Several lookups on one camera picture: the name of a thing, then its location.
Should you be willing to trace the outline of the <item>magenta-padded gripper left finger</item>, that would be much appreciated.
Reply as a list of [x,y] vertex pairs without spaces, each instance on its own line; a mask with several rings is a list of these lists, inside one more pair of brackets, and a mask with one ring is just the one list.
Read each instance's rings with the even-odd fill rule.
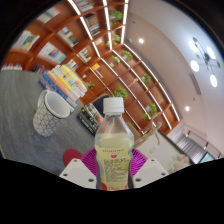
[[95,149],[85,154],[75,149],[68,149],[63,154],[63,161],[65,169],[60,174],[61,178],[84,188],[96,188],[99,169]]

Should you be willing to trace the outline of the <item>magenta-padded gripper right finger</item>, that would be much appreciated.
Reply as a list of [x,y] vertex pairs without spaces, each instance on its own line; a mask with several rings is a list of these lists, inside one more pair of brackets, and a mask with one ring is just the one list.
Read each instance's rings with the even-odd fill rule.
[[155,158],[147,158],[139,150],[132,150],[130,176],[134,188],[143,187],[167,175],[168,172]]

